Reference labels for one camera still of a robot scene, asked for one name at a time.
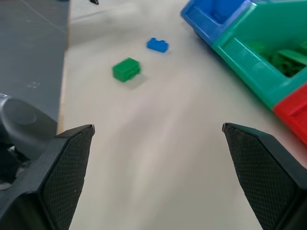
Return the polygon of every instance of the blue plastic bin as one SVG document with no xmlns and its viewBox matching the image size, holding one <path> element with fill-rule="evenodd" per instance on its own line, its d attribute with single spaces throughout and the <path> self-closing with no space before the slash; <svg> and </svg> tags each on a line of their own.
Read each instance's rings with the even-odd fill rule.
<svg viewBox="0 0 307 230">
<path fill-rule="evenodd" d="M 212 45 L 225 29 L 251 4 L 259 0 L 191 0 L 181 16 Z"/>
</svg>

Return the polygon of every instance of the plastic storage bin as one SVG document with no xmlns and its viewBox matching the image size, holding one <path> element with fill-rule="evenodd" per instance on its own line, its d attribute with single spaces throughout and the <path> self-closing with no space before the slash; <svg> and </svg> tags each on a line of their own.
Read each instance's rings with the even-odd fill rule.
<svg viewBox="0 0 307 230">
<path fill-rule="evenodd" d="M 279 102 L 273 111 L 307 146 L 307 83 Z"/>
<path fill-rule="evenodd" d="M 181 16 L 208 44 L 213 42 L 253 2 L 258 0 L 191 0 Z"/>
<path fill-rule="evenodd" d="M 273 109 L 307 82 L 306 22 L 307 0 L 252 3 L 213 48 Z M 293 70 L 291 76 L 283 68 Z"/>
</svg>

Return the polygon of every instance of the white tabletop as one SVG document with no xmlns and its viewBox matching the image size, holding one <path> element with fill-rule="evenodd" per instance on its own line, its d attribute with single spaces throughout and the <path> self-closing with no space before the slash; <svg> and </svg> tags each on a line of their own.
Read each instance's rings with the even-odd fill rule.
<svg viewBox="0 0 307 230">
<path fill-rule="evenodd" d="M 96 134 L 70 229 L 260 230 L 222 124 L 268 132 L 301 162 L 306 149 L 180 18 L 186 0 L 100 1 L 71 6 L 64 128 Z M 142 74 L 121 83 L 111 68 L 128 57 Z"/>
</svg>

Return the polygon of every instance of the green plastic bin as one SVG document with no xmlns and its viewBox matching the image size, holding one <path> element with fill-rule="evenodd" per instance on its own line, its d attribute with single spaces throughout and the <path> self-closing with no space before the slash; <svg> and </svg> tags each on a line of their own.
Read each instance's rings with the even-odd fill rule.
<svg viewBox="0 0 307 230">
<path fill-rule="evenodd" d="M 281 54 L 291 54 L 289 50 L 301 52 L 306 41 L 307 0 L 261 1 L 251 4 L 213 48 L 272 109 L 307 82 L 307 68 L 289 77 L 272 60 L 276 55 L 287 59 Z"/>
</svg>

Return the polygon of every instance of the red plastic bin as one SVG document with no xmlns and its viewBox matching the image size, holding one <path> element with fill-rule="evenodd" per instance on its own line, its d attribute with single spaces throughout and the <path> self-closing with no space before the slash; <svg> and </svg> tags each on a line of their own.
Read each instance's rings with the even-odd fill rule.
<svg viewBox="0 0 307 230">
<path fill-rule="evenodd" d="M 307 146 L 307 83 L 279 102 L 273 111 Z"/>
</svg>

